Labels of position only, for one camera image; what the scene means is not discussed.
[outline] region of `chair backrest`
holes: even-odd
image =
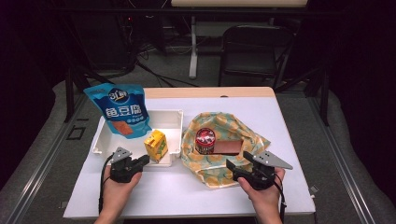
[[[286,47],[293,38],[294,33],[285,27],[237,25],[224,32],[223,47],[226,43]]]

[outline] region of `white tray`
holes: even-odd
[[[180,144],[183,124],[182,110],[149,110],[149,123],[152,131],[159,130],[165,134],[168,152],[159,163],[150,160],[148,166],[171,166],[172,161],[180,156]],[[108,128],[104,117],[99,120],[96,134],[91,144],[91,152],[105,161],[118,147],[123,147],[132,152],[132,159],[137,159],[148,154],[144,141],[151,135],[146,135],[134,139],[127,139],[122,135],[114,134]]]

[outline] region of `background table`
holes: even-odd
[[[312,214],[303,170],[289,132],[270,88],[177,88],[145,89],[150,109],[182,109],[183,129],[201,112],[234,114],[256,133],[268,138],[268,150],[293,166],[284,179],[287,214]],[[64,217],[98,216],[100,173],[104,160],[89,153],[75,185]],[[248,196],[239,186],[210,189],[180,159],[171,167],[145,167],[122,217],[231,217],[254,216]]]

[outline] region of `hand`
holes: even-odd
[[[276,174],[279,178],[275,178],[276,183],[281,186],[281,180],[285,176],[285,170],[282,168],[275,168]],[[244,177],[238,178],[239,185],[248,195],[248,198],[252,201],[254,210],[258,216],[261,224],[273,224],[282,223],[279,216],[279,190],[275,185],[268,189],[255,190],[246,181]]]
[[[128,202],[129,196],[140,180],[142,173],[135,174],[129,183],[117,183],[110,177],[110,166],[105,169],[103,209],[95,223],[114,223]]]

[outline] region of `chair seat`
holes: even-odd
[[[228,75],[272,76],[276,72],[276,58],[272,48],[229,43],[227,50],[223,72]]]

